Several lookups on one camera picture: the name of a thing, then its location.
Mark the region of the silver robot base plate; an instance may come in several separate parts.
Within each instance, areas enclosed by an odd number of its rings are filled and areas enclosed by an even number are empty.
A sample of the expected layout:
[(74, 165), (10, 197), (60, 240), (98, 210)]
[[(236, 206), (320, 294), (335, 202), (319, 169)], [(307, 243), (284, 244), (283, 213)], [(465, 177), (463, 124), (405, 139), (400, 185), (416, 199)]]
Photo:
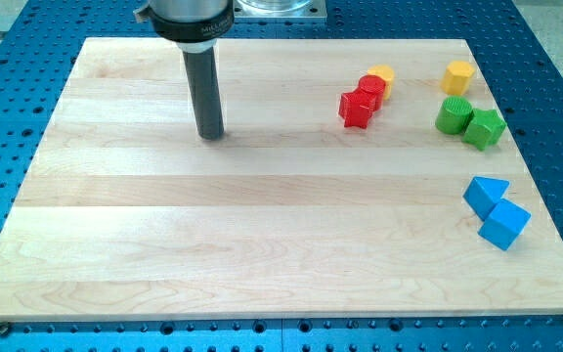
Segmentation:
[(325, 0), (234, 0), (235, 16), (241, 20), (324, 20)]

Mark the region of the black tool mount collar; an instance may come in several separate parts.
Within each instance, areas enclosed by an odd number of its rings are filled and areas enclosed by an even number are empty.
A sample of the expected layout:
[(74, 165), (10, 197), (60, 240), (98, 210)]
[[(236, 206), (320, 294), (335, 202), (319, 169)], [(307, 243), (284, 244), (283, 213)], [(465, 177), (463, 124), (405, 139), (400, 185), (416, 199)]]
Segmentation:
[(154, 31), (164, 39), (177, 44), (202, 44), (229, 31), (234, 24), (234, 10), (227, 5), (218, 14), (194, 22), (169, 20), (155, 10), (150, 10), (149, 18)]

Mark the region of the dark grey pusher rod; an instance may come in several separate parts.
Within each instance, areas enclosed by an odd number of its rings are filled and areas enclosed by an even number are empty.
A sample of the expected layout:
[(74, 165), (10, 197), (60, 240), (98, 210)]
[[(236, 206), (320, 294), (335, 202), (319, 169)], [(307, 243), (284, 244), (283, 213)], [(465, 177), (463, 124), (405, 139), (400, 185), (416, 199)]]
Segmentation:
[(219, 140), (224, 135), (222, 105), (212, 48), (200, 53), (183, 53), (184, 64), (198, 135), (208, 141)]

